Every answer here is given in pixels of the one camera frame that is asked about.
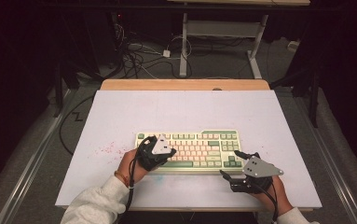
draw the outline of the space bar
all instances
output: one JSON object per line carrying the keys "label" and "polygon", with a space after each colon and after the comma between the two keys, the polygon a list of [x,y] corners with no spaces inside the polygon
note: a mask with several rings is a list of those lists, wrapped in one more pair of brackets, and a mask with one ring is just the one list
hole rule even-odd
{"label": "space bar", "polygon": [[193,167],[193,161],[167,161],[162,167]]}

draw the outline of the hand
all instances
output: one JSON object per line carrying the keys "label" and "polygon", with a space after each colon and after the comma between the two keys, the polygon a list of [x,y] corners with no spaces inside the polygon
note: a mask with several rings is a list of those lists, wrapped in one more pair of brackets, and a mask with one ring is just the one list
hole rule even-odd
{"label": "hand", "polygon": [[[277,194],[279,210],[278,216],[280,216],[293,209],[293,206],[289,203],[288,197],[286,196],[285,187],[283,186],[282,181],[277,175],[273,176],[273,185]],[[268,193],[274,199],[276,199],[276,194],[274,194],[274,188],[273,186],[270,186],[270,188],[268,188]],[[259,193],[251,195],[254,196],[257,200],[259,200],[267,208],[268,211],[274,212],[274,204],[266,194]]]}
{"label": "hand", "polygon": [[[130,181],[130,163],[134,159],[136,152],[137,149],[133,149],[131,151],[126,152],[122,158],[122,161],[119,164],[119,167],[117,168],[117,170],[122,173],[128,181]],[[134,183],[137,183],[138,181],[142,180],[146,174],[148,174],[148,171],[146,171],[137,161],[134,170]],[[121,176],[116,175],[116,177],[120,179],[123,183],[125,183],[124,179]]]}

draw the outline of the person's left hand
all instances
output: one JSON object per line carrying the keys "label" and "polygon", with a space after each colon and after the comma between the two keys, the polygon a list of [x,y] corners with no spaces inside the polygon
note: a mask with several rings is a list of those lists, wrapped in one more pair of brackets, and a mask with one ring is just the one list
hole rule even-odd
{"label": "person's left hand", "polygon": [[[128,181],[130,181],[130,172],[129,172],[129,169],[131,169],[130,163],[134,159],[136,152],[137,149],[133,149],[126,152],[122,158],[122,161],[119,164],[119,167],[117,168],[117,170],[120,173],[122,173],[127,178]],[[135,170],[134,170],[134,183],[137,183],[138,181],[142,180],[146,174],[148,174],[148,171],[146,171],[144,167],[142,167],[140,163],[137,162],[135,164]],[[121,176],[116,175],[116,177],[120,179],[123,183],[125,183],[125,181],[122,179]]]}

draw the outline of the white tabletop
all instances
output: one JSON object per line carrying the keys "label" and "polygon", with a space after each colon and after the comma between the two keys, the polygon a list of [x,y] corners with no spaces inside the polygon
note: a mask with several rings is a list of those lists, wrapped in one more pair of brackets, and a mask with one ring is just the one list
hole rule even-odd
{"label": "white tabletop", "polygon": [[[140,132],[237,130],[244,152],[258,152],[284,171],[288,198],[322,207],[274,91],[98,91],[56,205],[102,185]],[[130,210],[257,211],[220,175],[148,175],[135,186]]]}

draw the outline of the white sleeve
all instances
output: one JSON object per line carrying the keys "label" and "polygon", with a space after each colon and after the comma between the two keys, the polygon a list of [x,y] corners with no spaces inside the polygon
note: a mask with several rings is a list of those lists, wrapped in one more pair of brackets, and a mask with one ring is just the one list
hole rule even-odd
{"label": "white sleeve", "polygon": [[126,210],[129,189],[111,176],[102,187],[85,189],[71,202],[62,223],[113,223]]}
{"label": "white sleeve", "polygon": [[289,212],[280,215],[277,218],[278,224],[320,224],[318,222],[308,222],[303,214],[297,209],[293,208]]}

